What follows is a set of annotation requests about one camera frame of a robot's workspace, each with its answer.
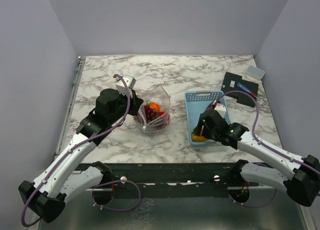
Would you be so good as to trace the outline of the orange mini pumpkin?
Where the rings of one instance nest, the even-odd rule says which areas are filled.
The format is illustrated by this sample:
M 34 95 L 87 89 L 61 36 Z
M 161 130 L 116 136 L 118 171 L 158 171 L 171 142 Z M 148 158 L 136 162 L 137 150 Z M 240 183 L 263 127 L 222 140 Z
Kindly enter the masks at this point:
M 149 103 L 149 107 L 151 109 L 155 109 L 156 112 L 160 112 L 160 110 L 161 110 L 160 106 L 158 104 L 154 103 L 154 102 Z

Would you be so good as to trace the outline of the red grape bunch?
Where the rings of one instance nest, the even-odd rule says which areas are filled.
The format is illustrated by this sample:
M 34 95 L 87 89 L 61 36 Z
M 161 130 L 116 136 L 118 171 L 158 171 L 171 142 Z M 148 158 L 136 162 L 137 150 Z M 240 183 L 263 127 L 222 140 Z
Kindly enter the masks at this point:
M 147 122 L 151 122 L 160 116 L 159 112 L 156 112 L 155 109 L 151 109 L 149 105 L 145 105 L 144 110 Z

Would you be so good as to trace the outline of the yellow bell pepper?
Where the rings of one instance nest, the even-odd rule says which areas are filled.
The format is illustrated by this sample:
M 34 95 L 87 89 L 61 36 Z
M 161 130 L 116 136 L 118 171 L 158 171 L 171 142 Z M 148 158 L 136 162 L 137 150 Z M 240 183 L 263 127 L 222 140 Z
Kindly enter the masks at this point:
M 191 139 L 192 139 L 192 141 L 193 141 L 193 142 L 205 142 L 205 141 L 207 141 L 208 139 L 203 136 L 204 127 L 202 127 L 202 128 L 200 129 L 200 134 L 199 134 L 199 135 L 196 135 L 196 134 L 195 134 L 196 128 L 197 128 L 197 127 L 194 127 L 193 130 L 192 130 L 192 133 L 191 133 Z

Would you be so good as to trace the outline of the clear pink zip bag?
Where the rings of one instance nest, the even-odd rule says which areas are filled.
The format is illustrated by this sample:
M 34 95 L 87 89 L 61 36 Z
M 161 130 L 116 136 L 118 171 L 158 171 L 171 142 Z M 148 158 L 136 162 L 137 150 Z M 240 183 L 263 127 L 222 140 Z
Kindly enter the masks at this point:
M 133 119 L 143 134 L 156 136 L 169 126 L 171 98 L 162 85 L 145 91 L 139 97 L 143 104 Z

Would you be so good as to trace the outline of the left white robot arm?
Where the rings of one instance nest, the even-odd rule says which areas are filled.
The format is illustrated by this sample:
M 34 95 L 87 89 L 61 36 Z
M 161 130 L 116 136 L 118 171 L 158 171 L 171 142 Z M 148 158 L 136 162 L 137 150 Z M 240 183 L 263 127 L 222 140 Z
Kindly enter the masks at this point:
M 24 227 L 37 223 L 26 223 L 27 209 L 40 220 L 51 223 L 70 200 L 85 190 L 128 182 L 127 179 L 114 179 L 111 169 L 100 161 L 92 163 L 79 175 L 73 177 L 72 173 L 84 157 L 123 124 L 127 115 L 137 115 L 143 102 L 130 89 L 119 91 L 108 88 L 99 94 L 95 108 L 81 120 L 61 154 L 33 181 L 23 181 L 18 187 L 24 203 L 21 213 Z

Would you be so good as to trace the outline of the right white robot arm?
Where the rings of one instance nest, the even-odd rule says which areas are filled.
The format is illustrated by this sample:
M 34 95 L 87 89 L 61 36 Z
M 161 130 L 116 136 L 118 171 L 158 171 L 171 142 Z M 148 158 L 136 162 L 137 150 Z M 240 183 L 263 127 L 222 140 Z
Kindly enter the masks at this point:
M 202 113 L 191 135 L 249 153 L 267 164 L 260 167 L 242 161 L 241 168 L 229 174 L 236 186 L 244 182 L 261 183 L 285 191 L 305 207 L 310 207 L 320 192 L 320 162 L 316 157 L 302 157 L 266 143 L 247 127 L 236 122 L 228 124 L 216 110 Z

